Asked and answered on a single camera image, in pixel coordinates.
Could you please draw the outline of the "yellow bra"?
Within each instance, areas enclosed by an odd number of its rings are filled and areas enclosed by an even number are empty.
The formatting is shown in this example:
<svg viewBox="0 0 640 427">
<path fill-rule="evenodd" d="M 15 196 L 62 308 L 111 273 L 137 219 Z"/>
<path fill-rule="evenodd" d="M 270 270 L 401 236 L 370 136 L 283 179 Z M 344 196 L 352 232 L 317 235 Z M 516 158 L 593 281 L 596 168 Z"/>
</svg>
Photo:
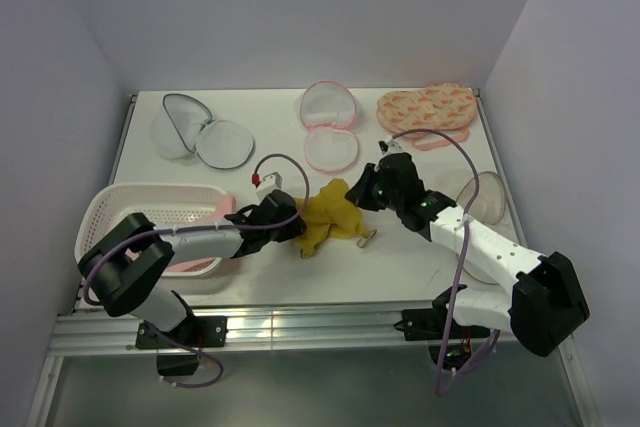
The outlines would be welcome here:
<svg viewBox="0 0 640 427">
<path fill-rule="evenodd" d="M 362 211 L 350 203 L 345 195 L 347 182 L 332 179 L 308 199 L 301 218 L 306 231 L 294 239 L 302 259 L 311 258 L 327 239 L 357 239 L 358 248 L 365 248 L 376 236 L 377 230 L 368 228 Z"/>
</svg>

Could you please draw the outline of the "grey trimmed mesh laundry bag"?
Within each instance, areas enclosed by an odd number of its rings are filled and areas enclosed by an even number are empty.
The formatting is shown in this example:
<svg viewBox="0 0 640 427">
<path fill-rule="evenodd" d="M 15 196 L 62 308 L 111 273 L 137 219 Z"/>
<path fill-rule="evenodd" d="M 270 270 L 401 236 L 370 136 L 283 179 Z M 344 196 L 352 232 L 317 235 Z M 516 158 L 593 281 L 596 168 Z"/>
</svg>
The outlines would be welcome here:
<svg viewBox="0 0 640 427">
<path fill-rule="evenodd" d="M 149 138 L 165 160 L 197 157 L 216 170 L 242 167 L 255 150 L 254 137 L 246 127 L 218 118 L 200 100 L 181 93 L 163 96 Z"/>
</svg>

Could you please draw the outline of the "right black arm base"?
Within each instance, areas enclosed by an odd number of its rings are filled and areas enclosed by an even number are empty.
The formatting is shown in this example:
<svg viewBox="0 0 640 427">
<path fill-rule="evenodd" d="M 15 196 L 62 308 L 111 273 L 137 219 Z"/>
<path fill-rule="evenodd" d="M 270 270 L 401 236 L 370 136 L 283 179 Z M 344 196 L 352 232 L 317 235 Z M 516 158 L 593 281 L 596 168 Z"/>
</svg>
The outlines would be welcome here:
<svg viewBox="0 0 640 427">
<path fill-rule="evenodd" d="M 429 354 L 431 360 L 436 363 L 445 332 L 446 316 L 444 300 L 437 299 L 429 308 L 402 310 L 400 320 L 393 324 L 393 328 L 401 332 L 407 342 L 435 342 L 435 345 L 429 347 Z M 453 320 L 443 368 L 447 371 L 461 368 L 473 353 L 472 341 L 486 339 L 489 336 L 490 330 L 485 327 L 460 326 Z"/>
</svg>

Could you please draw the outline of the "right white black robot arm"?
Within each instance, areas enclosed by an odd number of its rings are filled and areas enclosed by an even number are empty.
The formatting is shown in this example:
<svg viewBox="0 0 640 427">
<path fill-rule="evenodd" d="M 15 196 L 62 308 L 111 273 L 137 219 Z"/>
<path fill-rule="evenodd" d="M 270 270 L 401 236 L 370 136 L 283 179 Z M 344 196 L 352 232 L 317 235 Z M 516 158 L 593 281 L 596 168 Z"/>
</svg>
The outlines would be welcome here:
<svg viewBox="0 0 640 427">
<path fill-rule="evenodd" d="M 402 225 L 470 261 L 500 287 L 450 287 L 427 309 L 405 310 L 395 329 L 408 341 L 485 338 L 508 332 L 529 352 L 546 357 L 590 316 L 571 261 L 520 246 L 478 220 L 445 194 L 428 190 L 407 153 L 366 164 L 345 198 L 377 212 L 389 209 Z"/>
</svg>

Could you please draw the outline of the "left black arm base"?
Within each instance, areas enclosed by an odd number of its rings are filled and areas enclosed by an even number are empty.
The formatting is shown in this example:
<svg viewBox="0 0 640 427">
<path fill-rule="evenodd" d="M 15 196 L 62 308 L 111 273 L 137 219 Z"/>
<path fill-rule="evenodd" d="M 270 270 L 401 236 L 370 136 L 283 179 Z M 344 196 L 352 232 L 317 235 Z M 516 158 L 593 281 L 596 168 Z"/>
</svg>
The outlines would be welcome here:
<svg viewBox="0 0 640 427">
<path fill-rule="evenodd" d="M 223 376 L 222 362 L 205 349 L 224 347 L 226 334 L 225 316 L 191 316 L 169 332 L 141 322 L 134 346 L 156 352 L 156 371 L 162 381 L 181 388 L 202 388 L 219 382 Z M 200 367 L 212 367 L 214 377 L 188 383 Z"/>
</svg>

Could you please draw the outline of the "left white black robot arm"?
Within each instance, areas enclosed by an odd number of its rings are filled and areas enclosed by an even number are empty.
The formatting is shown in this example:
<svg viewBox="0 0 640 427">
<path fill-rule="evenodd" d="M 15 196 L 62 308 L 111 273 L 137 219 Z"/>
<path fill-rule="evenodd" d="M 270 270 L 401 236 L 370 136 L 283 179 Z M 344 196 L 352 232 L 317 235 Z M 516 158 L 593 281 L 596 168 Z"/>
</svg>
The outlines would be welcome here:
<svg viewBox="0 0 640 427">
<path fill-rule="evenodd" d="M 260 203 L 215 220 L 161 228 L 144 214 L 125 217 L 78 261 L 85 301 L 111 317 L 132 315 L 172 346 L 201 335 L 193 310 L 175 291 L 159 285 L 171 266 L 196 260 L 236 259 L 258 253 L 269 243 L 293 240 L 306 232 L 296 202 L 276 189 Z"/>
</svg>

